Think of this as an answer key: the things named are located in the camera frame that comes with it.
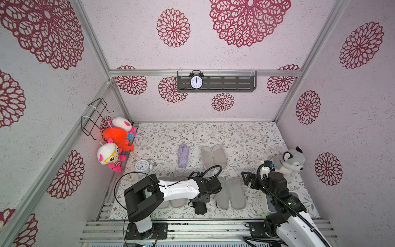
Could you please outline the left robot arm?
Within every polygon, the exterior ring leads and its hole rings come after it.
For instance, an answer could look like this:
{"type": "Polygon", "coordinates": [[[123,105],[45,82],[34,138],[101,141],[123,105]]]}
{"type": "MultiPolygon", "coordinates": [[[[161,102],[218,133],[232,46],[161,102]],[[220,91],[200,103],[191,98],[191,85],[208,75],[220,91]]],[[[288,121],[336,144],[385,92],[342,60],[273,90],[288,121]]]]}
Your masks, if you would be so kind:
{"type": "Polygon", "coordinates": [[[128,221],[139,234],[154,231],[151,214],[165,201],[186,199],[192,203],[195,214],[207,213],[206,204],[211,195],[222,190],[218,179],[222,166],[214,165],[203,173],[181,179],[180,181],[164,181],[156,175],[144,174],[145,177],[127,188],[123,195],[125,203],[119,205],[127,211],[128,221]]]}

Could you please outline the black umbrella case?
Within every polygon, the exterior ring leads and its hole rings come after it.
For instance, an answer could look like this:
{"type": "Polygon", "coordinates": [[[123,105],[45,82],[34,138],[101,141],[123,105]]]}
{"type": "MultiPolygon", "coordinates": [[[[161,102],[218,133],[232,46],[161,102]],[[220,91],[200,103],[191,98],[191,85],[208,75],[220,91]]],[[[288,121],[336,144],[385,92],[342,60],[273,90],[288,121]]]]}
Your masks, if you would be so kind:
{"type": "Polygon", "coordinates": [[[219,178],[221,191],[216,194],[216,205],[221,210],[228,210],[231,206],[235,210],[242,210],[246,207],[244,188],[239,177],[229,179],[219,178]]]}

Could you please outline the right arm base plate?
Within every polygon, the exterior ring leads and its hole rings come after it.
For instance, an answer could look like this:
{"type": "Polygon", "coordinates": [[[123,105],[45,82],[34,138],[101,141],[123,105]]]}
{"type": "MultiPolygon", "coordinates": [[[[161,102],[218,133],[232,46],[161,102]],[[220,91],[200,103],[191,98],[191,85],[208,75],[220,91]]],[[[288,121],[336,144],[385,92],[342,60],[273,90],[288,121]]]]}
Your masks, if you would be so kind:
{"type": "Polygon", "coordinates": [[[245,224],[253,238],[277,238],[276,230],[267,221],[252,221],[245,224]]]}

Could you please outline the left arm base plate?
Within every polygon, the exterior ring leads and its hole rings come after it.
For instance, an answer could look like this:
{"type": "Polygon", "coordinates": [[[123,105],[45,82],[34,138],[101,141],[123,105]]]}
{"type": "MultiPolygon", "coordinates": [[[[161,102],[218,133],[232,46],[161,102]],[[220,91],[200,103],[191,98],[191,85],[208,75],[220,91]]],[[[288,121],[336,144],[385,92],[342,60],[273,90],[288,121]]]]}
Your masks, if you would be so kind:
{"type": "Polygon", "coordinates": [[[147,232],[140,233],[137,230],[137,226],[135,223],[129,223],[125,239],[126,240],[163,240],[167,239],[168,234],[168,223],[153,223],[152,229],[148,230],[147,232]]]}

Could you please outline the black umbrella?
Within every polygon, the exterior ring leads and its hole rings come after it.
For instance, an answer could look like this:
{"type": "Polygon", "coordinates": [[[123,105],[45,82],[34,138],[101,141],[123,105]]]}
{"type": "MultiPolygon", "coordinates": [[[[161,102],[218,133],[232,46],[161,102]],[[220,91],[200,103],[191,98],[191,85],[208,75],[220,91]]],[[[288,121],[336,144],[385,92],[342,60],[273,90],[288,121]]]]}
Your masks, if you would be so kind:
{"type": "Polygon", "coordinates": [[[192,207],[194,208],[195,214],[197,215],[204,215],[207,213],[205,202],[193,202],[192,207]]]}

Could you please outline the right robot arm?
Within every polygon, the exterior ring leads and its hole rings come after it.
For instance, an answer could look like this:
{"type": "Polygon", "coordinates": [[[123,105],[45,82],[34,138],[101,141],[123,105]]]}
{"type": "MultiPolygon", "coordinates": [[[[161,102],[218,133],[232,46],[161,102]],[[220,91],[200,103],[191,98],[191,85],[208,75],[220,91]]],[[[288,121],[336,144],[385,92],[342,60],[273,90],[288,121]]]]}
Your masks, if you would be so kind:
{"type": "Polygon", "coordinates": [[[243,237],[250,247],[254,242],[270,247],[329,247],[329,241],[314,224],[305,206],[289,193],[284,175],[275,170],[271,161],[264,161],[256,173],[242,172],[243,183],[271,198],[275,213],[262,221],[248,222],[251,237],[243,237]]]}

